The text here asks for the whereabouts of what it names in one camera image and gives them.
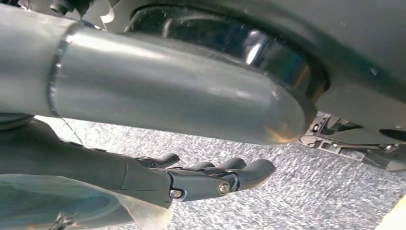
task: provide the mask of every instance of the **gray carpet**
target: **gray carpet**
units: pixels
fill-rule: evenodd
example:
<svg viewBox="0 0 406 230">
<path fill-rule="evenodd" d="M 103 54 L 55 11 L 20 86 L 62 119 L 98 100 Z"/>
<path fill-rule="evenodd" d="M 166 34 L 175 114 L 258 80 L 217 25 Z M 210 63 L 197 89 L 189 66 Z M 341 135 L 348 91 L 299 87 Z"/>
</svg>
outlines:
<svg viewBox="0 0 406 230">
<path fill-rule="evenodd" d="M 168 230 L 372 230 L 406 193 L 406 172 L 387 172 L 304 147 L 260 146 L 69 120 L 86 147 L 130 156 L 173 152 L 179 165 L 231 157 L 271 160 L 266 184 L 218 199 L 175 203 Z M 50 122 L 65 139 L 66 125 Z M 133 225 L 109 228 L 135 230 Z"/>
</svg>

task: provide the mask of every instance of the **bolt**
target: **bolt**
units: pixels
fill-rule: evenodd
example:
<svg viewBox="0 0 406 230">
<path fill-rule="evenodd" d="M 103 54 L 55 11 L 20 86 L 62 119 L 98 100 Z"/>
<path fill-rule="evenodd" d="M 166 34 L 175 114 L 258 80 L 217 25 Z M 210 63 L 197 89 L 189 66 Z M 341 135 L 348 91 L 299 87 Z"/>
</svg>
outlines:
<svg viewBox="0 0 406 230">
<path fill-rule="evenodd" d="M 169 196 L 172 198 L 181 198 L 183 195 L 183 192 L 181 190 L 171 190 L 169 193 Z"/>
<path fill-rule="evenodd" d="M 230 192 L 230 185 L 226 182 L 222 182 L 219 186 L 218 186 L 218 191 L 221 195 L 225 195 L 227 193 Z"/>
<path fill-rule="evenodd" d="M 315 124 L 315 126 L 313 126 L 312 131 L 313 132 L 317 132 L 320 129 L 320 125 L 319 124 Z"/>
<path fill-rule="evenodd" d="M 395 129 L 404 130 L 405 127 L 402 126 L 402 125 L 396 125 L 396 126 L 395 126 Z"/>
<path fill-rule="evenodd" d="M 384 150 L 390 150 L 393 147 L 393 145 L 388 145 L 384 148 Z"/>
</svg>

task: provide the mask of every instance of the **hex bolt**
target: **hex bolt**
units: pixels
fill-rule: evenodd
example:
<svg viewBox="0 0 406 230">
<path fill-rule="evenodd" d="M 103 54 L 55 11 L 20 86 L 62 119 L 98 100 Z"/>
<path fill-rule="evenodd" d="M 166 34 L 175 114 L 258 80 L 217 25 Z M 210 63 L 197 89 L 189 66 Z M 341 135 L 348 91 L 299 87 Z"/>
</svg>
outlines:
<svg viewBox="0 0 406 230">
<path fill-rule="evenodd" d="M 390 150 L 392 147 L 393 147 L 393 145 L 388 145 L 388 146 L 386 146 L 386 147 L 384 148 L 384 150 L 388 151 L 388 150 Z"/>
<path fill-rule="evenodd" d="M 169 193 L 169 196 L 172 198 L 181 198 L 183 195 L 183 192 L 181 190 L 175 190 L 172 189 Z"/>
<path fill-rule="evenodd" d="M 230 192 L 230 185 L 227 182 L 222 182 L 218 186 L 218 191 L 221 195 L 225 195 Z"/>
<path fill-rule="evenodd" d="M 313 132 L 317 132 L 320 129 L 320 125 L 319 124 L 315 124 L 315 126 L 313 126 L 312 131 Z"/>
</svg>

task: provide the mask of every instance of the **shiny chrome surface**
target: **shiny chrome surface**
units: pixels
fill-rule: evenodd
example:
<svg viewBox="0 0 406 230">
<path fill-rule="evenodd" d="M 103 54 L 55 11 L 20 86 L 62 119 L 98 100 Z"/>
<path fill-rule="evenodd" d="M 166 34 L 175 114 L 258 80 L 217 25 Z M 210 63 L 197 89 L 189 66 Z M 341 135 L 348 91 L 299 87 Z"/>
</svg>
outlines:
<svg viewBox="0 0 406 230">
<path fill-rule="evenodd" d="M 283 82 L 153 41 L 77 32 L 55 84 L 58 113 L 258 144 L 291 142 L 313 119 Z"/>
</svg>

